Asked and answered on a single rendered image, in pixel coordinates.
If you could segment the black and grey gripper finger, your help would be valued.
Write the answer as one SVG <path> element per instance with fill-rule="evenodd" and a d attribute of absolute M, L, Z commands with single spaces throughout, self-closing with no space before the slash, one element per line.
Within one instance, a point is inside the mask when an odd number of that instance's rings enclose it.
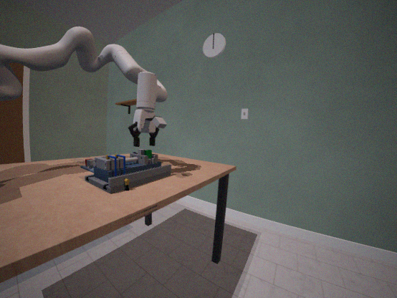
<path fill-rule="evenodd" d="M 135 147 L 139 147 L 140 146 L 140 138 L 138 137 L 141 133 L 138 131 L 138 129 L 136 129 L 134 131 L 134 127 L 138 126 L 138 122 L 135 122 L 134 124 L 132 124 L 131 126 L 128 127 L 130 134 L 133 136 L 133 145 Z"/>
<path fill-rule="evenodd" d="M 156 139 L 156 135 L 158 134 L 159 129 L 156 127 L 156 131 L 152 134 L 149 133 L 151 138 L 150 138 L 150 145 L 155 146 L 155 139 Z"/>

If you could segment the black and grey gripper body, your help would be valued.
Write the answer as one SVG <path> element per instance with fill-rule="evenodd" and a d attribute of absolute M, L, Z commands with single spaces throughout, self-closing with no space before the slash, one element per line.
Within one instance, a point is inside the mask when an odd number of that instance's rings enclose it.
<path fill-rule="evenodd" d="M 152 118 L 156 116 L 154 110 L 151 109 L 137 109 L 135 110 L 133 123 L 138 122 L 134 131 L 138 128 L 140 133 L 154 133 L 156 131 L 156 126 L 152 120 L 145 120 L 146 118 Z"/>

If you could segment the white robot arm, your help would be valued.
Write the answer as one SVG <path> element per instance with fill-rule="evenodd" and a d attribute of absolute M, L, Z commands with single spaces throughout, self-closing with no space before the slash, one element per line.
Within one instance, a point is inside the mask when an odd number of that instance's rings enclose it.
<path fill-rule="evenodd" d="M 35 71 L 48 71 L 65 66 L 76 51 L 78 62 L 86 72 L 96 72 L 108 62 L 115 62 L 125 77 L 138 85 L 138 109 L 156 109 L 156 102 L 168 97 L 157 76 L 140 67 L 118 44 L 109 44 L 97 56 L 92 33 L 84 27 L 73 27 L 56 44 L 22 49 L 0 44 L 0 101 L 21 96 L 22 85 L 9 63 L 19 63 Z"/>

